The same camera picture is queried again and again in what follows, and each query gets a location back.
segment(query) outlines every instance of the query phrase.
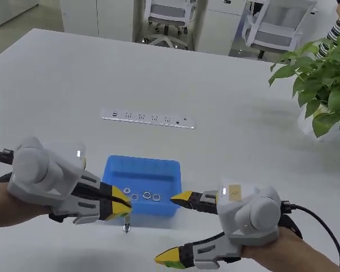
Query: electrical outlet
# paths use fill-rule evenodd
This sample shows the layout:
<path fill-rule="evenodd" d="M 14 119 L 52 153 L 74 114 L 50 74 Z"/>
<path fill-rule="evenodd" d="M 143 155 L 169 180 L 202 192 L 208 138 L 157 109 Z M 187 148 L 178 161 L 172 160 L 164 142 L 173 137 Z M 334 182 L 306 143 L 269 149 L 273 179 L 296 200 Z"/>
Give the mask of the electrical outlet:
<path fill-rule="evenodd" d="M 149 124 L 158 126 L 171 126 L 174 128 L 195 129 L 195 122 L 190 117 L 180 117 L 159 113 L 133 112 L 130 110 L 102 110 L 102 119 Z"/>

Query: orange label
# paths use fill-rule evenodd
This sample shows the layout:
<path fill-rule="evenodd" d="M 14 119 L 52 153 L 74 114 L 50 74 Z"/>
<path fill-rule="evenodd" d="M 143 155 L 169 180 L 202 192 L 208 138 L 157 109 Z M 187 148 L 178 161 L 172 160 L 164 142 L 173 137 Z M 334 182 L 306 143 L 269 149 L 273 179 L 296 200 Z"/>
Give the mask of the orange label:
<path fill-rule="evenodd" d="M 240 185 L 229 185 L 229 200 L 242 201 L 242 188 Z"/>

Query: human hand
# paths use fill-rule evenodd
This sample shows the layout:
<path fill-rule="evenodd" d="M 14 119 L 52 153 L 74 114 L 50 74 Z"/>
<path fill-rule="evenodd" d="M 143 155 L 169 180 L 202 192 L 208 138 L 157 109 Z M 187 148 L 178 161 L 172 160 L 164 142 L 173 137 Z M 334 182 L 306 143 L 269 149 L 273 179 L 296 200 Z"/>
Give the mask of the human hand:
<path fill-rule="evenodd" d="M 20 224 L 49 213 L 49 207 L 25 203 L 13 197 L 7 191 L 7 183 L 0 183 L 0 228 Z"/>
<path fill-rule="evenodd" d="M 277 241 L 265 246 L 245 246 L 242 257 L 273 272 L 340 272 L 336 264 L 284 227 L 279 228 Z"/>

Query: white cabinet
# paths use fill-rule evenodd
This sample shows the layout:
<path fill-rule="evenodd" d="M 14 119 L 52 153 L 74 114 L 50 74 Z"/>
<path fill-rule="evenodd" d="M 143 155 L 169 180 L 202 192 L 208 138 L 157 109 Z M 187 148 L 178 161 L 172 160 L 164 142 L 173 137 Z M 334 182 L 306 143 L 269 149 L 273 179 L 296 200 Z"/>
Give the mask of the white cabinet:
<path fill-rule="evenodd" d="M 0 0 L 0 25 L 38 5 L 38 0 Z"/>
<path fill-rule="evenodd" d="M 232 48 L 233 39 L 237 33 L 240 19 L 240 15 L 207 10 L 199 40 L 195 45 L 195 50 L 228 56 Z"/>
<path fill-rule="evenodd" d="M 143 0 L 97 0 L 99 37 L 135 41 L 143 18 Z"/>
<path fill-rule="evenodd" d="M 209 0 L 207 9 L 242 15 L 245 3 L 245 0 Z"/>
<path fill-rule="evenodd" d="M 61 0 L 64 31 L 98 37 L 96 0 Z"/>

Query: office chair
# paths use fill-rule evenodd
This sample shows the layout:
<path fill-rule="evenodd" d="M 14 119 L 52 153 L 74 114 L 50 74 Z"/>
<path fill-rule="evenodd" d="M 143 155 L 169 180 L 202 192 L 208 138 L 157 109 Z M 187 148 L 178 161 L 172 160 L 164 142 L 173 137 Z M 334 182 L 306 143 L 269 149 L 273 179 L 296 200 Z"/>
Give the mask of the office chair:
<path fill-rule="evenodd" d="M 164 34 L 149 35 L 143 39 L 147 43 L 148 39 L 155 39 L 150 45 L 156 45 L 162 42 L 167 43 L 170 48 L 176 48 L 173 43 L 184 46 L 187 50 L 187 43 L 169 36 L 169 26 L 177 27 L 178 35 L 181 34 L 181 28 L 184 34 L 188 34 L 188 25 L 192 21 L 196 7 L 196 0 L 146 0 L 145 18 L 148 23 L 157 23 L 156 31 L 159 31 L 161 24 L 165 25 Z"/>
<path fill-rule="evenodd" d="M 247 47 L 265 52 L 294 51 L 300 44 L 303 26 L 317 0 L 266 0 L 261 11 L 247 16 L 242 37 Z"/>

